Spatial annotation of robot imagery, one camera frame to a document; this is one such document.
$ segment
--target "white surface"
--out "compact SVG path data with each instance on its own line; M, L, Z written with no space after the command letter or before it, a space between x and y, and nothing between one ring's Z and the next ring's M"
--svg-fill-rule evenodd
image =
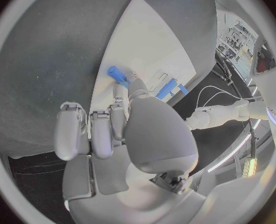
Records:
M164 20L143 0L132 0L120 18L103 56L94 85L90 111L107 109L112 103L114 80L107 75L110 66L122 72L133 69L153 95L172 78L185 85L195 69L184 48ZM167 74L162 81L160 77Z

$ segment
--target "blue plastic piece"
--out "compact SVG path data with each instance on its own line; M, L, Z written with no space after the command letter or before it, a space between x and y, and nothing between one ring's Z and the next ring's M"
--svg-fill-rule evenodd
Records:
M160 92L156 95L157 98L162 100L164 97L166 97L167 94L169 94L175 87L177 86L176 80L173 78L171 79L167 84L164 85L164 87L161 88Z
M188 94L187 89L182 84L180 84L178 87L179 89L181 89L181 91L184 93L185 96Z
M108 69L107 74L111 76L115 81L128 89L128 83L126 82L126 76L116 67L111 66Z

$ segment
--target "blue cylinder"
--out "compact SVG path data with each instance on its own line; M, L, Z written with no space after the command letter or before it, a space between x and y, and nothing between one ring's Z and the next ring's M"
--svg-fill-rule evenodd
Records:
M107 74L111 76L115 81L128 89L128 83L126 82L126 76L116 67L111 66L108 69Z

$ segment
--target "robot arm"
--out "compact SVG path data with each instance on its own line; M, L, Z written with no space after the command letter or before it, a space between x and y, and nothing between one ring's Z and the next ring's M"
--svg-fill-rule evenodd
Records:
M199 107L186 119L186 124L190 130L205 129L221 126L232 119L247 121L249 118L268 119L264 101L240 100L230 106Z

